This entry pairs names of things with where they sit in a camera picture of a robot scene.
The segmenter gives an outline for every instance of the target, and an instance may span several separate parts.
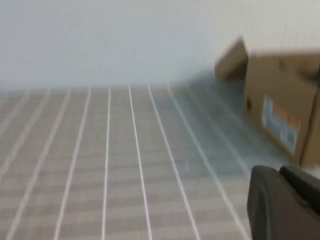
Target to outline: black object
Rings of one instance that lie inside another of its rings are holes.
[[[253,240],[320,240],[320,180],[292,166],[254,166],[247,212]]]

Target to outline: white line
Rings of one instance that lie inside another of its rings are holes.
[[[2,123],[0,124],[0,138],[2,136],[2,134],[4,133],[4,131],[7,129],[7,127],[9,126],[9,124],[11,123],[11,121],[13,119],[16,118],[16,116],[18,116],[19,112],[21,111],[21,109],[26,105],[27,101],[29,99],[29,92],[26,92],[22,97],[21,100],[18,101],[15,106],[13,107],[13,109],[11,110],[11,112],[5,117],[5,119],[2,121]]]
[[[44,97],[42,98],[41,102],[37,106],[36,110],[34,111],[32,116],[30,117],[28,123],[25,125],[18,140],[14,143],[10,153],[6,156],[4,163],[0,167],[0,184],[1,184],[2,178],[7,173],[8,169],[10,167],[10,164],[15,160],[19,149],[24,144],[28,134],[32,130],[35,123],[38,121],[42,111],[44,110],[45,106],[49,102],[49,99],[50,99],[50,91],[47,91],[46,94],[44,95]]]
[[[82,114],[82,118],[81,118],[81,124],[79,127],[78,136],[76,138],[76,143],[75,143],[75,147],[74,147],[73,154],[72,154],[72,162],[70,165],[68,178],[66,180],[66,185],[64,188],[64,193],[63,193],[63,197],[62,197],[59,216],[58,216],[56,226],[55,226],[54,237],[53,237],[54,240],[59,239],[61,224],[64,219],[64,214],[65,214],[66,204],[67,204],[67,200],[68,200],[68,196],[69,196],[70,186],[71,186],[72,178],[74,176],[74,170],[75,170],[75,166],[76,166],[77,159],[78,159],[78,152],[79,152],[79,148],[80,148],[80,143],[82,140],[82,136],[83,136],[84,128],[85,128],[85,123],[87,120],[90,98],[91,98],[91,89],[89,87],[88,94],[87,94],[87,97],[85,100],[85,105],[84,105],[84,110],[83,110],[83,114]]]
[[[211,129],[217,134],[220,140],[226,145],[226,147],[231,152],[232,156],[236,160],[236,162],[240,165],[242,170],[244,171],[247,178],[250,178],[251,171],[249,170],[248,166],[246,165],[245,161],[242,159],[239,151],[233,145],[233,143],[229,140],[229,138],[225,135],[225,133],[221,130],[219,125],[212,119],[209,112],[205,107],[200,103],[200,101],[196,98],[196,96],[191,92],[188,88],[185,88],[187,94],[191,97],[192,101],[198,107],[200,112],[205,116],[205,120],[209,123]]]
[[[11,224],[11,227],[10,227],[10,230],[9,232],[7,233],[6,235],[6,238],[5,240],[12,240],[14,234],[15,234],[15,231],[19,225],[19,222],[20,222],[20,219],[21,219],[21,216],[26,208],[26,205],[27,205],[27,202],[29,200],[29,197],[30,197],[30,194],[36,184],[36,181],[38,179],[38,175],[39,175],[39,172],[40,172],[40,169],[41,169],[41,166],[42,164],[44,163],[45,159],[46,159],[46,156],[48,154],[48,151],[49,151],[49,148],[56,136],[56,133],[57,133],[57,130],[59,128],[59,125],[60,125],[60,122],[61,122],[61,119],[63,117],[63,115],[65,114],[65,111],[66,111],[66,108],[67,108],[67,105],[68,105],[68,102],[69,102],[69,99],[70,99],[70,93],[67,92],[64,100],[63,100],[63,103],[61,105],[61,108],[59,110],[59,113],[58,115],[56,116],[55,120],[54,120],[54,124],[51,128],[51,131],[50,131],[50,134],[45,142],[45,145],[43,147],[43,150],[42,152],[40,153],[39,155],[39,158],[38,158],[38,161],[34,167],[34,170],[33,170],[33,173],[32,173],[32,176],[28,182],[28,185],[26,187],[26,190],[24,192],[24,195],[23,195],[23,198],[20,202],[20,205],[19,205],[19,208],[14,216],[14,220]]]
[[[194,131],[191,129],[191,127],[190,127],[190,125],[189,125],[189,123],[188,123],[188,121],[187,121],[182,109],[180,108],[175,96],[172,94],[172,92],[171,92],[171,90],[169,88],[169,85],[167,86],[167,91],[168,91],[168,93],[169,93],[169,95],[170,95],[170,97],[171,97],[171,99],[173,101],[175,109],[179,113],[179,115],[180,115],[180,117],[182,119],[182,122],[183,122],[187,132],[189,133],[189,135],[190,135],[190,137],[191,137],[191,139],[193,141],[193,144],[196,146],[196,149],[198,150],[198,152],[199,152],[199,154],[200,154],[200,156],[201,156],[201,158],[203,160],[203,163],[204,163],[205,167],[208,169],[208,171],[209,171],[209,173],[210,173],[210,175],[212,177],[212,180],[214,181],[214,183],[218,187],[219,192],[221,193],[221,196],[222,196],[226,206],[228,207],[231,215],[233,216],[235,224],[238,226],[243,238],[245,240],[249,240],[250,238],[248,236],[248,233],[246,232],[245,227],[243,226],[243,224],[242,224],[242,222],[241,222],[241,220],[240,220],[240,218],[239,218],[239,216],[238,216],[238,214],[237,214],[232,202],[230,201],[224,186],[220,182],[220,179],[219,179],[218,175],[216,174],[215,170],[210,165],[204,150],[202,149],[202,147],[201,147],[201,145],[200,145],[200,143],[199,143]]]
[[[189,218],[190,218],[190,221],[191,221],[191,224],[192,224],[192,228],[193,228],[193,231],[194,231],[194,234],[195,234],[195,238],[197,240],[201,240],[201,237],[200,237],[200,234],[199,234],[199,231],[198,231],[198,228],[197,228],[196,221],[194,219],[191,207],[189,205],[189,201],[188,201],[188,198],[187,198],[187,195],[186,195],[186,192],[185,192],[184,185],[183,185],[183,183],[181,181],[181,178],[180,178],[180,175],[179,175],[179,171],[177,169],[175,158],[174,158],[174,156],[172,154],[172,151],[171,151],[171,148],[170,148],[170,144],[168,142],[168,139],[167,139],[164,127],[162,125],[161,118],[159,116],[159,112],[158,112],[157,106],[155,104],[155,100],[154,100],[154,97],[153,97],[153,94],[151,92],[151,89],[150,89],[149,85],[148,85],[148,91],[149,91],[150,99],[151,99],[151,102],[152,102],[152,107],[153,107],[153,110],[155,112],[155,116],[156,116],[156,118],[158,120],[158,123],[159,123],[159,126],[160,126],[160,130],[161,130],[161,133],[162,133],[162,136],[163,136],[163,139],[164,139],[164,143],[165,143],[166,149],[168,151],[168,155],[169,155],[170,160],[171,160],[171,164],[172,164],[172,167],[173,167],[173,170],[174,170],[174,173],[175,173],[175,177],[176,177],[176,180],[178,182],[178,185],[179,185],[182,197],[183,197],[185,208],[186,208],[186,210],[188,212],[188,215],[189,215]]]
[[[107,205],[106,204],[107,204],[107,186],[108,186],[110,108],[111,108],[111,89],[109,87],[108,117],[107,117],[107,125],[106,125],[106,143],[105,143],[105,170],[104,170],[104,191],[103,191],[101,240],[105,240],[105,236],[106,236],[106,214],[107,214]]]
[[[237,127],[248,136],[248,138],[250,139],[250,141],[252,143],[258,144],[259,146],[263,146],[263,142],[261,141],[261,139],[256,137],[256,135],[253,133],[253,131],[246,124],[243,123],[243,121],[234,113],[234,111],[228,105],[226,105],[221,100],[221,98],[217,94],[212,93],[212,92],[210,92],[209,94],[225,110],[227,115],[230,117],[230,119],[232,119],[234,121],[234,123],[237,125]]]
[[[135,112],[134,112],[134,105],[132,103],[132,98],[131,98],[130,86],[129,86],[129,96],[130,96],[130,104],[131,104],[131,113],[132,113],[132,120],[133,120],[133,128],[134,128],[134,135],[135,135],[136,150],[137,150],[139,168],[140,168],[140,177],[141,177],[142,193],[143,193],[143,200],[144,200],[146,225],[148,227],[149,240],[152,240],[152,232],[151,232],[151,225],[150,225],[150,219],[149,219],[149,210],[148,210],[148,203],[147,203],[147,196],[146,196],[146,189],[145,189],[145,180],[144,180],[144,174],[142,172],[140,149],[139,149],[138,135],[137,135],[137,129],[136,129],[136,121],[135,121]]]

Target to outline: box flap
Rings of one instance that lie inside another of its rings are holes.
[[[242,79],[246,77],[248,53],[243,39],[239,39],[214,67],[217,80]]]

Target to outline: cardboard box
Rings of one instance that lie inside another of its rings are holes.
[[[215,66],[218,81],[245,80],[244,109],[251,120],[296,164],[320,164],[320,53],[248,56],[240,42]],[[246,66],[245,75],[240,66]]]

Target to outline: tiled floor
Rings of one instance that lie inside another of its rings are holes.
[[[286,161],[245,119],[236,90],[3,96],[0,239],[250,239],[251,167]]]

